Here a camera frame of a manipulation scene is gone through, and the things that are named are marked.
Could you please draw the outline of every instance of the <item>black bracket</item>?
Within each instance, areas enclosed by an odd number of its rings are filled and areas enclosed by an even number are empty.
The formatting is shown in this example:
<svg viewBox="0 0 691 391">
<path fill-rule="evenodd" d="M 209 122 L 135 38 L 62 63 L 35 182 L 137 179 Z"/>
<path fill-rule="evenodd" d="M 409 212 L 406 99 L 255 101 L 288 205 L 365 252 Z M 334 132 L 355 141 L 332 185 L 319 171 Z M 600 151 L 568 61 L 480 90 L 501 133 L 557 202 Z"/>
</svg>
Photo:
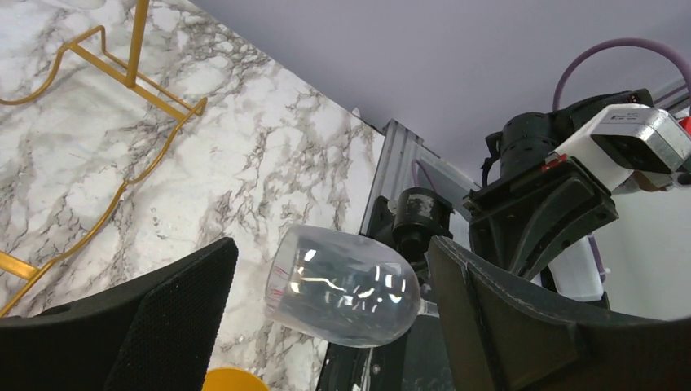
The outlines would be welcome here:
<svg viewBox="0 0 691 391">
<path fill-rule="evenodd" d="M 596 178 L 575 158 L 555 158 L 466 196 L 474 253 L 533 279 L 565 248 L 618 218 Z"/>
</svg>

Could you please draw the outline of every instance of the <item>gold metal wire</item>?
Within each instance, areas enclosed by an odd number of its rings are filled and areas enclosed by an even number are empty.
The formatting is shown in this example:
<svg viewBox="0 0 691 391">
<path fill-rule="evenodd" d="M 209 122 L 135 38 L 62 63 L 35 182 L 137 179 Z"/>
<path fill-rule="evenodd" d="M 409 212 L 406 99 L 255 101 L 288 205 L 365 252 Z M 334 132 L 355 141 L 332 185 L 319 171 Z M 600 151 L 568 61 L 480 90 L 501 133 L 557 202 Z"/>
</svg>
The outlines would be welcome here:
<svg viewBox="0 0 691 391">
<path fill-rule="evenodd" d="M 204 110 L 206 108 L 206 103 L 207 103 L 207 98 L 203 98 L 202 100 L 199 101 L 194 107 L 190 106 L 189 104 L 183 102 L 180 98 L 176 97 L 172 93 L 170 93 L 168 90 L 164 89 L 163 87 L 159 86 L 156 84 L 154 81 L 149 79 L 148 77 L 145 77 L 143 74 L 138 72 L 138 66 L 139 66 L 139 54 L 142 49 L 142 42 L 143 42 L 143 34 L 144 34 L 144 25 L 146 24 L 146 18 L 147 18 L 147 10 L 148 10 L 148 3 L 149 0 L 138 0 L 137 1 L 137 6 L 134 12 L 134 28 L 133 28 L 133 33 L 132 33 L 132 41 L 130 44 L 130 58 L 129 62 L 126 63 L 125 61 L 122 61 L 121 59 L 118 59 L 116 56 L 112 55 L 106 50 L 106 35 L 105 35 L 105 27 L 104 26 L 97 26 L 94 27 L 93 29 L 79 35 L 78 37 L 74 38 L 71 42 L 65 43 L 62 45 L 57 52 L 57 55 L 55 57 L 55 62 L 53 63 L 53 67 L 51 69 L 51 72 L 48 74 L 48 78 L 46 81 L 43 83 L 42 86 L 40 86 L 36 91 L 34 91 L 32 94 L 22 98 L 22 99 L 17 99 L 17 100 L 3 100 L 0 99 L 0 104 L 3 105 L 19 105 L 22 103 L 27 103 L 30 102 L 39 96 L 46 92 L 48 87 L 51 86 L 53 81 L 55 80 L 55 76 L 58 73 L 58 69 L 60 66 L 60 63 L 62 61 L 63 55 L 66 51 L 73 51 L 74 53 L 80 55 L 83 59 L 86 61 L 92 63 L 96 68 L 100 69 L 101 71 L 105 72 L 108 74 L 110 77 L 114 78 L 115 80 L 119 81 L 122 85 L 126 86 L 127 88 L 131 89 L 132 91 L 136 92 L 139 96 L 145 98 L 149 103 L 155 105 L 156 107 L 160 108 L 164 112 L 168 113 L 171 115 L 173 118 L 178 120 L 178 124 L 173 128 L 173 130 L 170 132 L 170 135 L 168 138 L 165 140 L 165 144 L 163 148 L 161 149 L 160 152 L 158 152 L 158 155 L 156 155 L 156 158 L 152 161 L 152 163 L 136 178 L 134 179 L 125 179 L 120 187 L 118 187 L 115 195 L 113 196 L 110 205 L 106 209 L 106 211 L 103 213 L 101 218 L 96 222 L 96 224 L 84 235 L 83 238 L 81 238 L 76 244 L 74 244 L 69 250 L 66 252 L 60 254 L 57 257 L 54 257 L 50 259 L 48 262 L 46 262 L 45 265 L 43 265 L 40 269 L 28 264 L 27 262 L 21 261 L 20 259 L 17 259 L 13 257 L 10 254 L 0 252 L 0 269 L 3 269 L 9 273 L 12 273 L 22 279 L 26 279 L 27 282 L 26 284 L 5 304 L 5 306 L 2 307 L 0 310 L 0 317 L 3 317 L 7 315 L 12 307 L 14 307 L 19 300 L 21 300 L 22 297 L 26 294 L 26 292 L 33 287 L 33 285 L 36 284 L 36 282 L 51 268 L 53 267 L 56 263 L 63 261 L 72 255 L 74 255 L 77 251 L 79 251 L 81 248 L 83 248 L 85 245 L 87 245 L 93 238 L 94 236 L 99 232 L 103 224 L 112 216 L 113 212 L 115 211 L 115 208 L 117 207 L 117 203 L 120 201 L 120 198 L 122 197 L 122 194 L 125 192 L 127 187 L 129 185 L 134 185 L 139 182 L 142 182 L 161 162 L 161 159 L 163 158 L 163 155 L 168 151 L 170 148 L 170 144 L 173 142 L 173 139 L 175 138 L 175 135 L 180 131 L 180 129 L 183 127 L 183 125 L 189 121 L 189 119 L 193 115 L 201 116 L 204 113 Z M 79 45 L 80 42 L 84 41 L 88 37 L 91 37 L 92 35 L 100 33 L 101 36 L 101 51 L 103 54 L 108 57 L 111 61 L 114 63 L 118 64 L 120 67 L 124 68 L 126 73 L 123 74 L 122 72 L 118 71 L 115 69 L 113 66 L 110 64 L 107 64 L 97 56 L 91 54 L 89 51 L 84 49 Z M 172 99 L 175 103 L 178 103 L 180 106 L 184 107 L 187 109 L 187 112 L 180 112 L 178 109 L 173 108 L 170 104 L 168 104 L 166 101 L 162 100 L 158 96 L 150 93 L 148 90 L 145 90 L 141 86 L 138 86 L 136 84 L 137 77 L 141 79 L 142 81 L 146 82 L 150 86 L 154 87 L 156 90 L 161 92 L 163 95 L 168 97 L 169 99 Z"/>
</svg>

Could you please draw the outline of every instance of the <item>red tag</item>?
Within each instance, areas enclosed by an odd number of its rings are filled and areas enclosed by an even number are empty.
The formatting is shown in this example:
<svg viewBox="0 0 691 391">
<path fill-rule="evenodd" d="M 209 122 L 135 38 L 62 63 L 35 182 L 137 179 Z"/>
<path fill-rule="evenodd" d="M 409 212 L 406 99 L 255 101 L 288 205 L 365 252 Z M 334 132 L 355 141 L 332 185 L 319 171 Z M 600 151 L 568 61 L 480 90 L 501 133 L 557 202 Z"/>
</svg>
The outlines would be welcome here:
<svg viewBox="0 0 691 391">
<path fill-rule="evenodd" d="M 691 116 L 687 116 L 685 119 L 679 121 L 679 125 L 681 125 L 681 127 L 686 130 L 686 133 L 691 136 Z"/>
<path fill-rule="evenodd" d="M 547 171 L 548 169 L 553 169 L 553 168 L 556 167 L 559 163 L 561 163 L 562 161 L 565 161 L 565 160 L 566 160 L 566 154 L 564 154 L 564 155 L 559 155 L 559 157 L 557 157 L 556 159 L 554 159 L 554 160 L 550 161 L 549 163 L 543 165 L 541 170 L 542 170 L 542 172 L 545 172 L 545 171 Z"/>
</svg>

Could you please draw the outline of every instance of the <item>black mount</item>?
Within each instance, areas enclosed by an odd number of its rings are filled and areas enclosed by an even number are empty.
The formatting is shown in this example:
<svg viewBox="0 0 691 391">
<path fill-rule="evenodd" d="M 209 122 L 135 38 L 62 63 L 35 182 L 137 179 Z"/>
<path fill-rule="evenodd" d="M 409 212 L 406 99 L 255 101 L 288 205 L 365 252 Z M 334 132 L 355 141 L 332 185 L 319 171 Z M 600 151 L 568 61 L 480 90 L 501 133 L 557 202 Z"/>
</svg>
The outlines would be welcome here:
<svg viewBox="0 0 691 391">
<path fill-rule="evenodd" d="M 455 389 L 688 389 L 691 319 L 619 314 L 538 287 L 447 238 L 429 264 Z"/>
<path fill-rule="evenodd" d="M 611 104 L 640 103 L 654 106 L 648 90 L 593 96 L 550 113 L 525 112 L 507 122 L 500 132 L 485 138 L 490 157 L 482 164 L 482 187 L 487 186 L 492 165 L 501 160 L 501 176 L 512 176 L 544 160 L 603 108 Z"/>
<path fill-rule="evenodd" d="M 467 195 L 471 248 L 533 279 L 565 248 L 618 218 L 610 197 L 576 159 L 536 165 Z"/>
<path fill-rule="evenodd" d="M 434 191 L 413 187 L 401 193 L 395 213 L 394 223 L 391 228 L 387 228 L 391 230 L 394 248 L 426 280 L 428 266 L 425 253 L 429 241 L 436 235 L 452 237 L 449 219 L 453 207 Z"/>
</svg>

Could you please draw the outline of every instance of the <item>cable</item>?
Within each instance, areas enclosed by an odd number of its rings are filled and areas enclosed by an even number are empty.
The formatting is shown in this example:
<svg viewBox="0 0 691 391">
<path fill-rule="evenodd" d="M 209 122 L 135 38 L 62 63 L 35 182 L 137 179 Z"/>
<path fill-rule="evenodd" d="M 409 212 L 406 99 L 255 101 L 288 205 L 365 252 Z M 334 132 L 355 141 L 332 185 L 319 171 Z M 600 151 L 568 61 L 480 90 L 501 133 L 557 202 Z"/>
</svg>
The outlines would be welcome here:
<svg viewBox="0 0 691 391">
<path fill-rule="evenodd" d="M 604 51 L 606 49 L 621 46 L 640 47 L 641 49 L 654 51 L 655 53 L 664 56 L 666 59 L 669 59 L 677 67 L 677 69 L 679 69 L 679 72 L 681 72 L 681 76 L 684 78 L 687 90 L 691 91 L 691 65 L 689 65 L 689 62 L 680 52 L 672 49 L 670 46 L 667 46 L 663 43 L 651 41 L 645 38 L 617 38 L 602 42 L 591 47 L 590 49 L 584 51 L 581 55 L 576 57 L 576 59 L 571 64 L 569 64 L 564 73 L 561 75 L 561 78 L 557 83 L 557 88 L 554 90 L 552 110 L 556 111 L 559 109 L 561 93 L 564 91 L 564 85 L 571 76 L 571 73 L 573 73 L 574 70 L 583 61 L 585 61 L 592 55 Z"/>
<path fill-rule="evenodd" d="M 418 167 L 420 167 L 420 169 L 422 170 L 422 173 L 425 175 L 425 178 L 427 178 L 427 182 L 429 182 L 429 186 L 432 187 L 432 191 L 434 191 L 436 193 L 437 187 L 434 185 L 434 182 L 432 182 L 432 177 L 429 176 L 429 173 L 427 172 L 427 169 L 422 165 L 422 162 L 417 160 L 417 159 L 413 159 L 411 161 L 412 184 L 415 187 L 420 186 L 420 181 L 417 180 L 417 170 L 415 169 L 416 165 Z"/>
<path fill-rule="evenodd" d="M 655 103 L 655 104 L 658 104 L 658 103 L 662 102 L 663 100 L 665 100 L 665 99 L 671 97 L 672 95 L 674 95 L 674 94 L 676 94 L 676 93 L 679 93 L 679 92 L 681 92 L 681 91 L 683 91 L 683 90 L 686 90 L 686 89 L 687 89 L 687 87 L 685 87 L 685 86 L 676 87 L 674 90 L 671 90 L 670 92 L 666 93 L 665 95 L 663 95 L 663 96 L 661 96 L 661 97 L 655 99 L 654 103 Z"/>
<path fill-rule="evenodd" d="M 592 232 L 588 234 L 588 244 L 590 244 L 590 249 L 592 250 L 592 257 L 595 258 L 595 266 L 597 267 L 597 273 L 600 275 L 600 282 L 604 283 L 607 279 L 607 269 L 602 264 L 600 249 L 597 247 L 597 241 L 595 241 L 595 235 Z"/>
</svg>

